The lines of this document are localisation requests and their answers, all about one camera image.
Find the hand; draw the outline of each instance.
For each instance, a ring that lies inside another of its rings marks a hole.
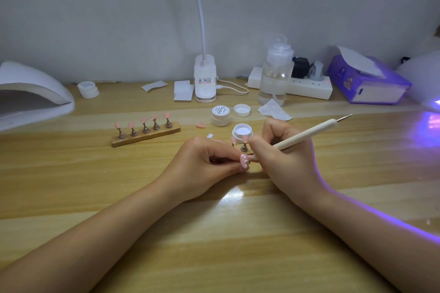
[[[283,151],[272,145],[300,133],[289,123],[267,118],[263,135],[254,135],[250,147],[258,156],[258,162],[273,183],[297,205],[310,201],[328,190],[316,166],[311,139]]]
[[[205,193],[212,185],[247,169],[240,164],[239,149],[216,139],[194,137],[187,140],[158,180],[180,202]]]

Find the cable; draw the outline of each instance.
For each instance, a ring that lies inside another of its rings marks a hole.
[[[198,17],[200,18],[200,31],[201,31],[201,60],[206,61],[206,48],[205,48],[205,21],[203,20],[203,11],[201,9],[200,0],[196,0],[198,8]]]
[[[247,88],[242,87],[242,86],[239,86],[239,85],[237,85],[237,84],[234,84],[234,83],[231,82],[231,81],[220,80],[220,79],[218,79],[218,78],[217,78],[217,81],[219,81],[219,82],[224,82],[224,83],[226,83],[226,84],[230,84],[230,85],[237,86],[237,87],[241,88],[242,90],[246,90],[246,91],[245,91],[245,92],[241,92],[241,91],[239,91],[239,90],[236,90],[235,88],[228,87],[228,86],[222,86],[222,85],[217,85],[217,86],[216,86],[216,89],[218,89],[218,90],[220,90],[220,89],[222,89],[222,88],[228,88],[229,90],[235,90],[235,91],[236,91],[237,93],[239,93],[240,95],[246,95],[247,93],[249,93],[249,90],[248,90]]]

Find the nail art dotting tool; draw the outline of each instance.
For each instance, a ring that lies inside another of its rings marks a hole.
[[[339,119],[329,119],[328,121],[325,121],[324,123],[318,124],[308,130],[305,130],[303,132],[300,132],[297,135],[294,135],[290,138],[287,138],[283,141],[280,141],[278,144],[273,145],[275,148],[278,148],[278,150],[282,151],[290,146],[293,146],[297,143],[300,143],[303,140],[306,140],[307,138],[313,137],[315,135],[317,135],[318,133],[327,131],[328,129],[331,129],[332,127],[334,127],[336,124],[338,124],[338,122],[350,117],[353,114],[349,114],[347,116],[344,116],[342,118]],[[253,155],[253,157],[251,158],[252,161],[258,160],[256,154]]]

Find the white uv nail lamp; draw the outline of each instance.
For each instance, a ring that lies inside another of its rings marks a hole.
[[[0,65],[0,131],[72,112],[66,87],[35,68],[5,61]]]

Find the wooden stand base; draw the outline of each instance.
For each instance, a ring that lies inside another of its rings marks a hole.
[[[129,133],[127,133],[127,136],[124,139],[119,139],[118,136],[112,137],[111,139],[111,145],[113,147],[118,147],[126,144],[135,143],[136,141],[142,141],[146,139],[152,139],[157,138],[161,136],[166,136],[168,134],[180,132],[180,124],[179,122],[171,122],[173,126],[171,128],[165,127],[165,124],[160,125],[160,129],[153,130],[153,128],[149,128],[149,133],[143,133],[143,129],[138,130],[138,135],[136,137],[132,137]]]

